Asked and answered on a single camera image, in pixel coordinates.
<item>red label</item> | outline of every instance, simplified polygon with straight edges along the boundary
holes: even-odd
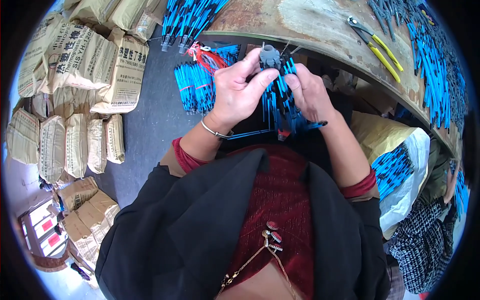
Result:
[[[48,220],[47,222],[43,223],[42,228],[43,231],[49,230],[53,226],[52,220]]]
[[[50,245],[50,247],[53,247],[59,241],[60,241],[60,236],[56,233],[48,238],[48,244]]]

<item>gold chain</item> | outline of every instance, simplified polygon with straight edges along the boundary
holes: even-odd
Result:
[[[249,260],[247,260],[246,263],[243,264],[243,266],[241,266],[241,268],[237,272],[233,273],[232,278],[230,278],[230,276],[228,274],[226,274],[225,277],[223,277],[223,280],[222,280],[222,288],[220,289],[220,291],[218,292],[218,294],[215,296],[214,299],[217,299],[218,296],[220,296],[220,294],[223,292],[225,287],[228,286],[230,283],[232,283],[233,279],[238,276],[240,271],[243,270],[255,258],[255,256],[257,256],[264,248],[267,248],[269,250],[269,252],[276,258],[276,261],[280,265],[280,268],[283,271],[283,275],[285,275],[285,278],[287,279],[288,285],[290,286],[290,290],[293,294],[293,299],[297,300],[297,295],[295,294],[292,283],[290,282],[290,279],[288,278],[288,275],[285,271],[285,268],[282,265],[282,262],[280,261],[280,258],[268,246],[261,247]]]

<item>pile of plastic parts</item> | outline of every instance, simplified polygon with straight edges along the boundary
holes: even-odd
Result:
[[[413,49],[415,75],[425,78],[423,106],[430,109],[431,127],[444,127],[450,132],[450,120],[460,135],[464,128],[464,115],[468,111],[466,83],[456,51],[446,33],[433,22],[415,0],[368,0],[384,34],[387,22],[392,39],[391,19],[397,26],[407,23]]]
[[[454,161],[450,161],[450,172],[455,173],[456,164]],[[458,213],[458,219],[462,213],[467,212],[468,207],[468,189],[465,185],[465,177],[462,171],[458,171],[456,176],[456,186],[455,186],[455,206],[456,212]]]
[[[226,66],[231,66],[238,60],[240,45],[211,49],[211,54],[224,60]],[[215,103],[215,81],[210,69],[217,69],[213,60],[200,60],[194,63],[184,63],[175,68],[174,74],[179,86],[183,109],[187,114],[201,113],[206,115],[213,109]]]
[[[413,174],[413,164],[408,149],[401,143],[392,152],[379,156],[372,164],[377,178],[380,201]]]
[[[288,50],[282,54],[271,45],[264,45],[260,53],[260,68],[276,68],[280,74],[268,86],[262,95],[263,118],[268,124],[269,131],[276,131],[280,136],[287,137],[292,134],[303,133],[310,129],[319,128],[328,124],[327,121],[310,122],[306,120],[301,111],[295,106],[292,91],[285,83],[285,75],[296,74],[297,69]]]
[[[207,30],[228,0],[168,0],[162,23],[162,51],[180,37],[179,53],[185,54],[198,35]]]

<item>silver bracelet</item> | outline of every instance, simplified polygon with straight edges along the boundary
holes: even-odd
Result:
[[[214,136],[218,136],[220,139],[224,139],[224,140],[228,140],[229,138],[231,138],[233,136],[233,131],[230,130],[230,132],[228,133],[228,135],[223,135],[223,134],[219,134],[218,132],[214,132],[213,130],[211,130],[210,128],[207,127],[207,125],[205,125],[204,123],[204,118],[205,117],[202,117],[202,125],[205,129],[207,129],[209,132],[211,132],[211,134],[213,134]]]

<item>window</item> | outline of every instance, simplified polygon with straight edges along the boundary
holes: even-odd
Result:
[[[52,217],[47,210],[53,201],[52,197],[46,199],[20,218],[28,249],[37,256],[54,256],[67,245],[67,233],[55,232],[57,217]]]

